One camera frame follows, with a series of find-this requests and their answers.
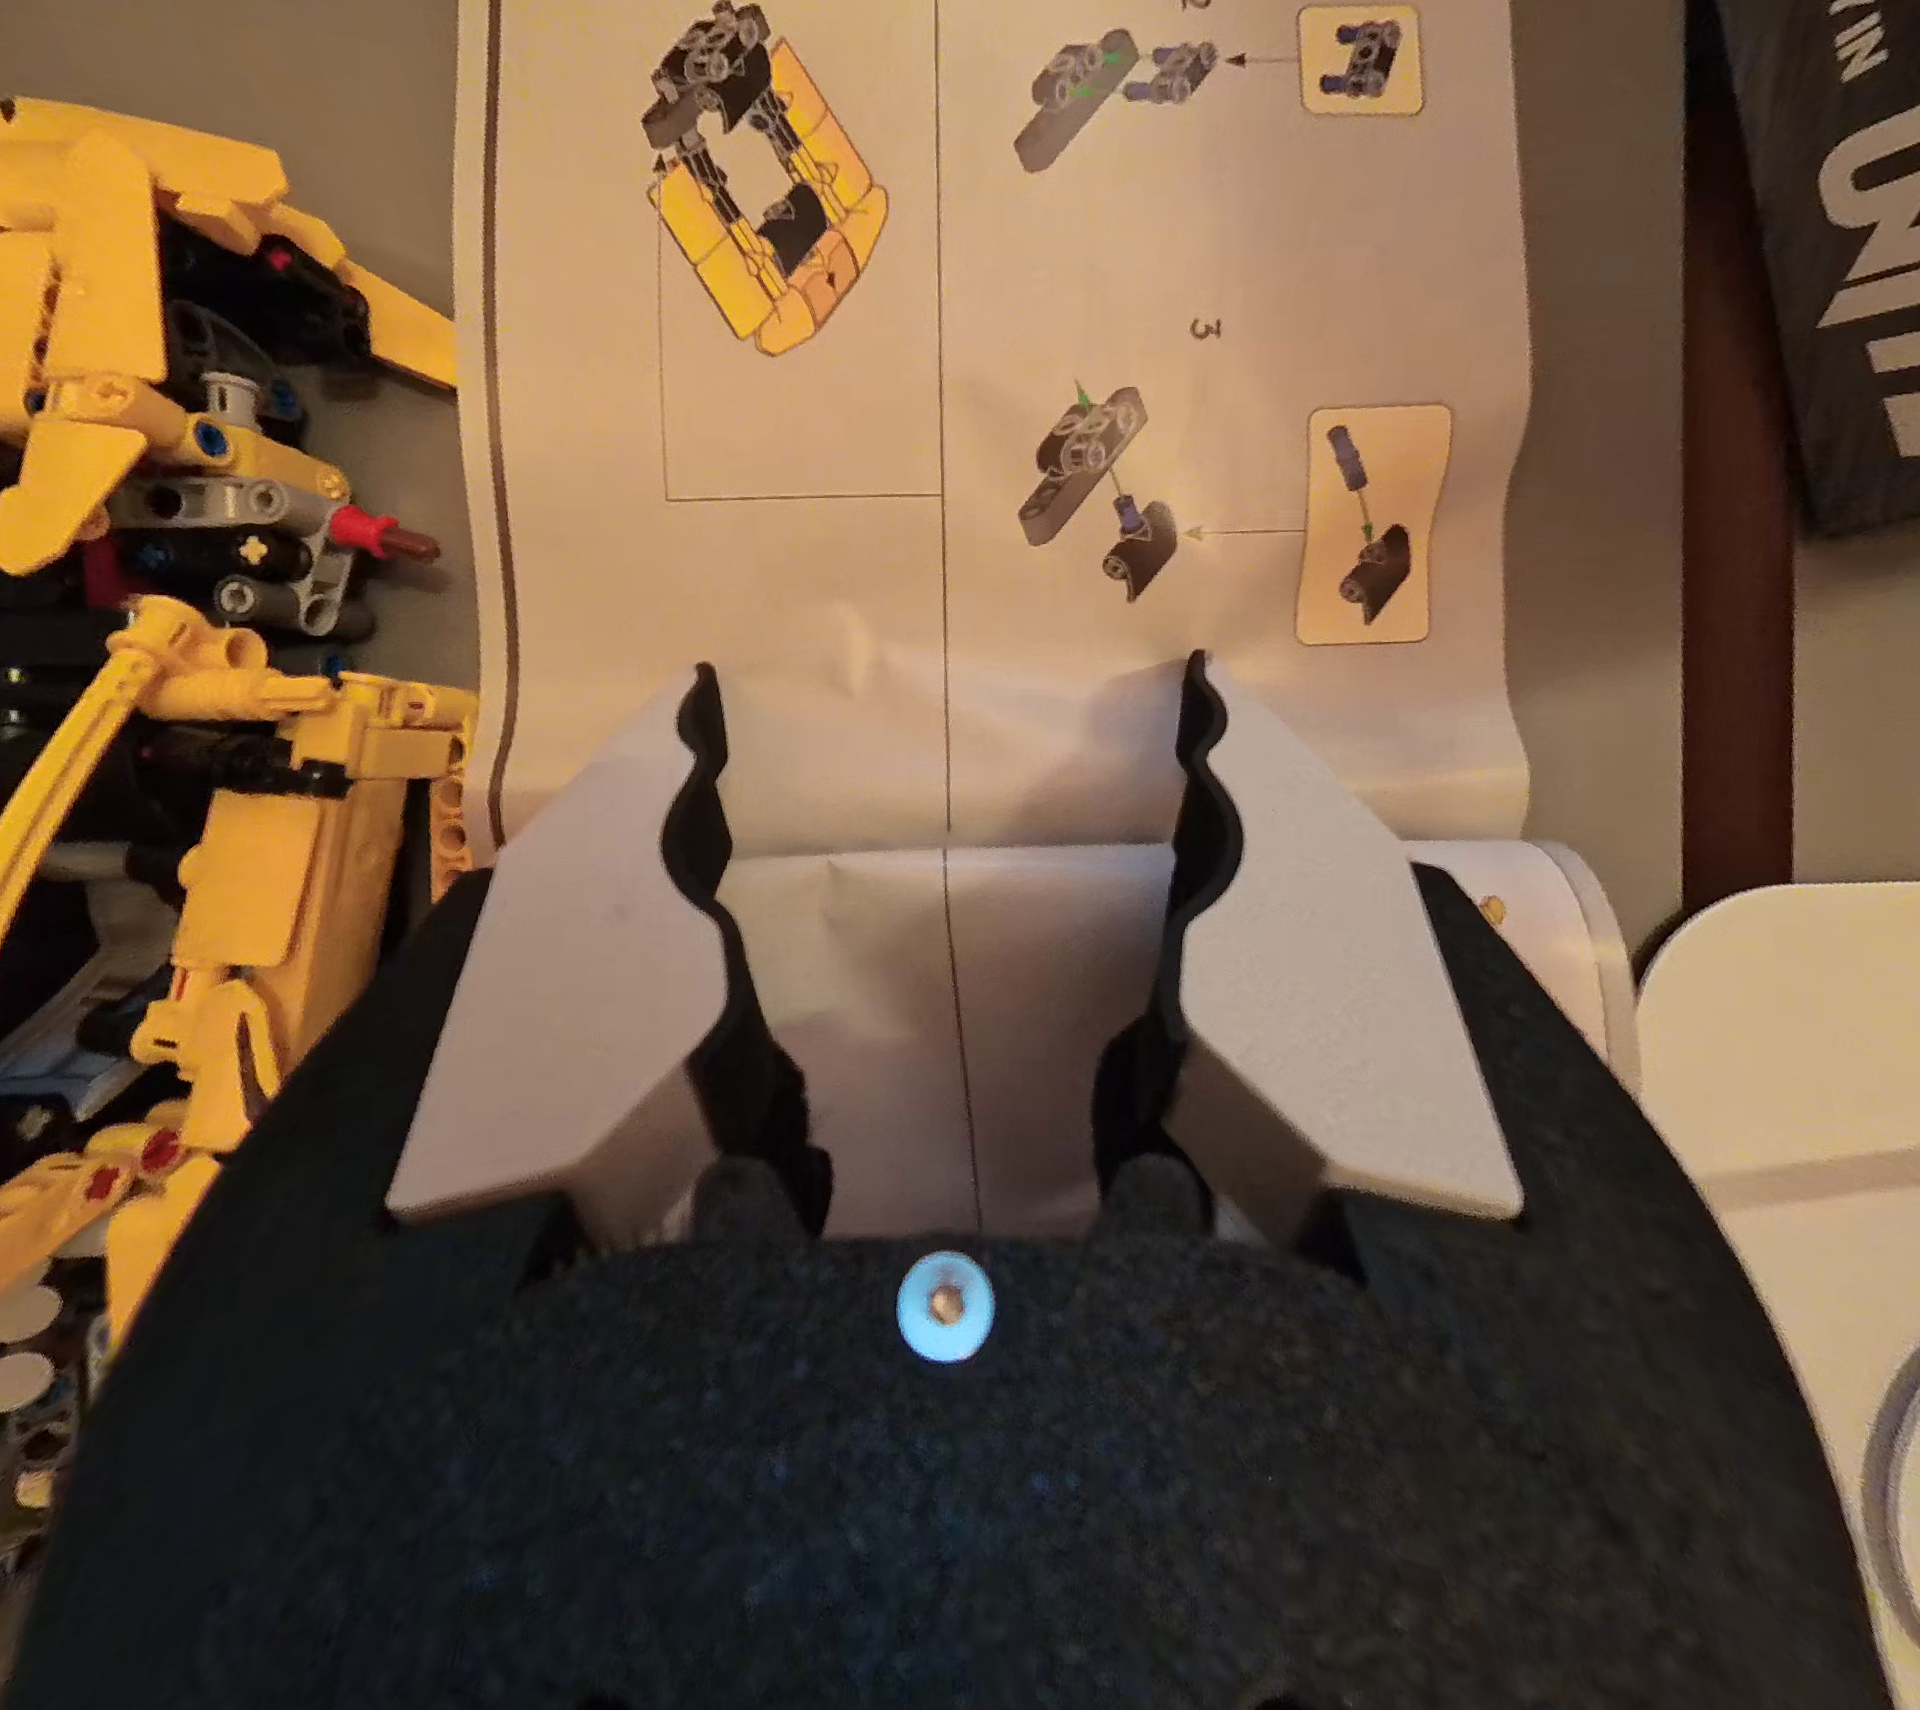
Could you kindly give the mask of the toy car set box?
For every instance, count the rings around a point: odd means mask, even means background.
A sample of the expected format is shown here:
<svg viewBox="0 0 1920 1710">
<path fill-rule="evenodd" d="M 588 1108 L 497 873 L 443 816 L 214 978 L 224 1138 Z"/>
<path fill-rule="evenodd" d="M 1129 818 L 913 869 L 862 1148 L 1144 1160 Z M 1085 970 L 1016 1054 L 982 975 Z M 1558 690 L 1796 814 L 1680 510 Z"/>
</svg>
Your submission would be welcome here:
<svg viewBox="0 0 1920 1710">
<path fill-rule="evenodd" d="M 1708 0 L 1807 522 L 1918 515 L 1918 0 Z"/>
</svg>

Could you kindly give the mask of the yellow toy brick car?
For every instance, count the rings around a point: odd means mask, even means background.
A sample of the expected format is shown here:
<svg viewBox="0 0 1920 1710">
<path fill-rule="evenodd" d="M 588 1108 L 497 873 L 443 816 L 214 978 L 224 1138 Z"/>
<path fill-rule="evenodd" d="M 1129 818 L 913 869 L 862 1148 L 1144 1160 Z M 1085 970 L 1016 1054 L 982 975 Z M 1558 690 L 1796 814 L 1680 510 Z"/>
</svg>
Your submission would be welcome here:
<svg viewBox="0 0 1920 1710">
<path fill-rule="evenodd" d="M 406 816 L 471 866 L 469 690 L 355 642 L 434 536 L 312 453 L 296 367 L 452 392 L 454 321 L 274 149 L 5 95 L 5 1592 L 232 1153 L 373 980 Z"/>
</svg>

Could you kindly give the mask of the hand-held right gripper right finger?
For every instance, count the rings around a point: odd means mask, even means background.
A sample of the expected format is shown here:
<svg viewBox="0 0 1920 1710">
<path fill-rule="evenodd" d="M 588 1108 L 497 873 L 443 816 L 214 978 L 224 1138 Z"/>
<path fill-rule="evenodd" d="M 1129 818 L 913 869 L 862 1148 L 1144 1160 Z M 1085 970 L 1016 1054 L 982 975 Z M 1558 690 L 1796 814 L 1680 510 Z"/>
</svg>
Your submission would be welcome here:
<svg viewBox="0 0 1920 1710">
<path fill-rule="evenodd" d="M 1525 1179 L 1404 842 L 1206 650 L 1181 676 L 1146 1000 L 1102 1049 L 1105 1214 L 1141 1167 L 1288 1245 L 1365 1196 L 1515 1224 Z"/>
</svg>

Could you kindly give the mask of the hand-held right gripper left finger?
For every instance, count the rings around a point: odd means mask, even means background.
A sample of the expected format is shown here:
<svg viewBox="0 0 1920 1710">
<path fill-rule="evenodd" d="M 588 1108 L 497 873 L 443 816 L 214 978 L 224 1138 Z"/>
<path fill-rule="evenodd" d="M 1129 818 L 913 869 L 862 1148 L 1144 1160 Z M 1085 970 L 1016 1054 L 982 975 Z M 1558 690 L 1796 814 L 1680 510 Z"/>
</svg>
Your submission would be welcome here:
<svg viewBox="0 0 1920 1710">
<path fill-rule="evenodd" d="M 747 1163 L 818 1238 L 832 1156 L 722 882 L 718 671 L 651 697 L 499 852 L 387 1194 L 426 1221 L 563 1196 L 588 1240 L 660 1234 Z"/>
</svg>

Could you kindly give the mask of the instruction booklet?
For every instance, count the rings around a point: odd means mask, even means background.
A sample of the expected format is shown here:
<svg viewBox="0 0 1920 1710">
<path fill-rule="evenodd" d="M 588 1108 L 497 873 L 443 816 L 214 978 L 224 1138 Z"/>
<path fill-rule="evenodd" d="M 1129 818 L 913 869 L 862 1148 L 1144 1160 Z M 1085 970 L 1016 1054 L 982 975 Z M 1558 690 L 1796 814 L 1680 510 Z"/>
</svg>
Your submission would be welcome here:
<svg viewBox="0 0 1920 1710">
<path fill-rule="evenodd" d="M 688 667 L 829 1234 L 1095 1210 L 1206 650 L 1638 1081 L 1512 833 L 1512 0 L 458 0 L 466 819 Z"/>
</svg>

